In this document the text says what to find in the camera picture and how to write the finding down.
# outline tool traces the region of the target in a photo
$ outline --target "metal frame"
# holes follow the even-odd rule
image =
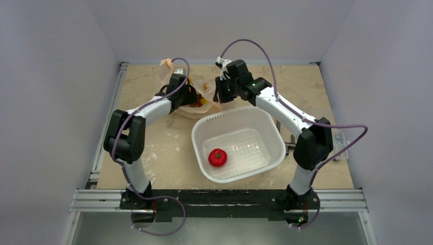
[[[110,115],[118,103],[118,98],[125,80],[126,71],[129,62],[122,62],[119,68],[119,74],[115,84],[113,98],[111,99],[109,113],[103,126],[97,152],[93,160],[93,167],[90,173],[89,181],[98,181],[104,157],[103,139],[107,131]],[[377,241],[371,227],[368,208],[362,190],[345,189],[345,190],[315,190],[321,200],[320,212],[358,212],[361,220],[362,229],[368,245],[376,245]],[[74,199],[69,210],[69,218],[66,225],[66,233],[63,237],[62,244],[70,245],[73,242],[77,224],[81,213],[87,212],[132,212],[132,210],[121,210],[121,190],[98,190],[86,189],[76,190]],[[153,213],[153,210],[134,210],[134,213]]]
[[[67,224],[66,236],[62,244],[70,245],[74,239],[77,223],[81,213],[125,212],[153,213],[151,209],[122,210],[119,209],[122,190],[76,190]],[[376,245],[377,241],[368,216],[368,208],[362,190],[315,190],[320,198],[320,212],[357,212],[368,245]]]
[[[128,69],[129,62],[120,63],[119,74],[117,76],[116,84],[114,86],[113,98],[111,98],[109,111],[107,117],[105,118],[104,126],[102,127],[101,136],[99,138],[97,151],[93,159],[92,171],[90,173],[89,181],[98,181],[99,173],[102,167],[102,161],[104,160],[104,137],[107,133],[107,127],[110,123],[111,113],[116,109],[116,105],[119,101],[119,95],[122,91],[123,83],[125,81],[126,70]]]

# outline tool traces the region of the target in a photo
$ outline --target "yellow object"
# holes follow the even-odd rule
[[[205,98],[201,98],[200,99],[200,103],[202,104],[202,105],[204,105],[204,104],[206,104],[206,103],[208,103],[209,101],[207,100],[207,99],[205,99]]]

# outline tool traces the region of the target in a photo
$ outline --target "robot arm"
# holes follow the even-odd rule
[[[218,57],[215,64],[221,69],[221,75],[215,79],[215,101],[226,103],[240,96],[242,100],[249,101],[253,106],[279,120],[297,140],[293,153],[297,167],[292,182],[287,186],[286,207],[286,210],[294,209],[311,196],[310,182],[316,166],[333,150],[332,134],[330,128],[321,128],[305,122],[303,118],[287,109],[279,99],[309,120],[322,124],[330,122],[326,118],[317,120],[308,115],[280,94],[276,98],[272,85],[264,78],[254,79],[243,60],[230,61]]]
[[[185,80],[184,72],[183,68],[175,70],[169,84],[166,86],[166,93],[170,93],[181,85]],[[156,101],[161,98],[165,94],[162,92],[164,88],[165,86],[150,101]],[[197,102],[196,94],[195,89],[187,84],[172,96],[150,104],[142,110],[139,107],[127,111],[116,110],[111,115],[110,124],[104,139],[104,150],[110,154],[112,154],[115,139],[121,125],[130,114],[137,111],[124,128],[124,130],[129,130],[129,134],[121,135],[117,143],[115,158],[124,164],[130,183],[144,197],[151,197],[151,184],[145,176],[140,158],[145,148],[146,127],[158,118],[172,113],[180,106]]]

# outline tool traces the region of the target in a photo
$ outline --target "cable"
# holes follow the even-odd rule
[[[309,124],[312,125],[316,125],[319,127],[323,127],[323,128],[331,128],[331,129],[352,129],[352,128],[364,128],[364,131],[356,138],[354,139],[351,143],[349,143],[346,147],[344,147],[343,149],[341,149],[339,152],[335,153],[334,155],[332,155],[331,157],[329,157],[327,160],[325,160],[324,162],[322,162],[320,165],[318,165],[316,167],[316,169],[314,170],[314,174],[311,178],[310,181],[310,185],[312,185],[316,175],[317,175],[317,171],[320,170],[321,168],[323,168],[323,166],[332,161],[334,158],[336,158],[337,156],[341,155],[341,153],[343,153],[344,151],[346,151],[347,149],[351,148],[355,143],[357,143],[368,131],[368,127],[366,125],[363,124],[352,124],[352,125],[328,125],[328,124],[321,124],[315,121],[311,121],[307,118],[305,118],[303,115],[301,115],[300,113],[298,113],[297,111],[295,111],[292,107],[290,107],[288,104],[286,104],[282,99],[280,99],[279,95],[278,95],[278,91],[277,91],[277,79],[275,77],[275,72],[274,72],[274,67],[272,66],[272,62],[271,59],[269,58],[268,53],[266,53],[266,51],[263,49],[262,46],[260,46],[260,44],[258,44],[257,42],[250,40],[250,39],[246,39],[246,38],[241,38],[238,40],[235,40],[233,42],[231,42],[221,53],[221,58],[223,58],[224,54],[226,53],[226,51],[229,49],[229,47],[231,47],[233,44],[240,42],[240,41],[245,41],[245,42],[250,42],[254,45],[256,45],[264,54],[264,56],[266,57],[266,59],[268,60],[269,63],[269,67],[271,68],[271,73],[272,73],[272,79],[274,80],[274,95],[276,98],[278,98],[278,101],[284,106],[286,107],[289,111],[291,111],[293,114],[295,114],[297,117],[299,117],[300,119],[302,119],[302,121],[305,121]]]
[[[189,77],[189,63],[188,63],[188,61],[185,60],[185,59],[183,59],[183,58],[175,58],[175,59],[172,60],[172,62],[173,62],[173,61],[176,61],[176,60],[182,60],[182,61],[185,62],[185,64],[186,64],[186,77],[185,77],[185,80],[183,80],[182,84],[179,85],[179,87],[177,87],[177,88],[176,88],[175,90],[173,90],[171,93],[166,94],[166,95],[164,95],[164,96],[162,96],[162,97],[160,97],[160,98],[157,98],[156,100],[148,101],[147,103],[144,103],[143,105],[141,105],[140,107],[138,107],[138,108],[137,108],[135,111],[133,111],[131,114],[129,114],[129,116],[125,119],[125,121],[123,122],[122,126],[120,127],[119,132],[117,133],[116,140],[114,141],[113,150],[111,151],[111,159],[113,159],[114,162],[116,162],[116,163],[118,163],[118,164],[120,164],[120,165],[122,166],[122,172],[123,172],[123,175],[125,176],[125,179],[126,179],[126,182],[128,183],[128,186],[132,189],[132,191],[133,191],[133,192],[134,192],[134,193],[135,193],[135,194],[136,194],[140,199],[143,199],[143,200],[146,200],[146,201],[152,201],[152,200],[156,200],[156,199],[164,199],[164,198],[172,199],[172,200],[176,201],[176,202],[180,205],[180,207],[182,208],[183,219],[182,219],[181,224],[180,224],[176,229],[174,229],[174,230],[172,230],[172,231],[170,231],[170,232],[167,232],[167,233],[154,233],[154,232],[146,231],[146,230],[143,230],[142,228],[136,227],[136,226],[134,225],[134,223],[133,223],[133,226],[132,226],[132,227],[135,228],[136,230],[141,231],[141,232],[146,233],[146,234],[154,235],[154,236],[169,236],[169,235],[172,235],[172,234],[178,232],[178,231],[183,227],[183,225],[185,224],[185,221],[186,221],[186,211],[185,211],[185,207],[183,206],[183,204],[182,204],[179,200],[177,200],[177,199],[174,198],[174,197],[168,196],[168,195],[161,195],[161,196],[158,196],[158,197],[152,197],[152,198],[146,198],[146,197],[143,197],[143,196],[139,193],[139,191],[134,187],[134,185],[131,183],[131,180],[129,179],[128,174],[126,173],[125,164],[122,163],[122,162],[120,162],[120,161],[118,161],[118,160],[116,159],[115,152],[116,152],[117,144],[118,144],[118,141],[119,141],[119,139],[120,139],[120,137],[121,137],[122,131],[125,129],[126,124],[129,122],[129,120],[130,120],[130,119],[131,119],[135,114],[137,114],[140,110],[142,110],[143,108],[145,108],[145,107],[147,107],[147,106],[149,106],[149,105],[151,105],[151,104],[153,104],[153,103],[156,103],[156,102],[158,102],[158,101],[161,101],[161,100],[163,100],[163,99],[166,99],[166,98],[172,96],[172,95],[175,94],[177,91],[179,91],[180,88],[181,88],[183,85],[185,85],[186,82],[188,81],[188,77]]]

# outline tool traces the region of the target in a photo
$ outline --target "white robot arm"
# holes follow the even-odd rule
[[[227,60],[220,57],[215,63],[221,74],[215,79],[215,101],[226,103],[240,96],[280,121],[297,140],[294,158],[297,162],[295,175],[287,186],[286,210],[299,206],[314,194],[310,183],[316,167],[324,161],[333,150],[330,128],[322,128],[305,122],[305,119],[321,124],[330,124],[326,118],[317,120],[303,112],[280,94],[276,94],[272,85],[264,78],[254,79],[243,60]],[[300,118],[287,109],[281,101],[303,116]]]

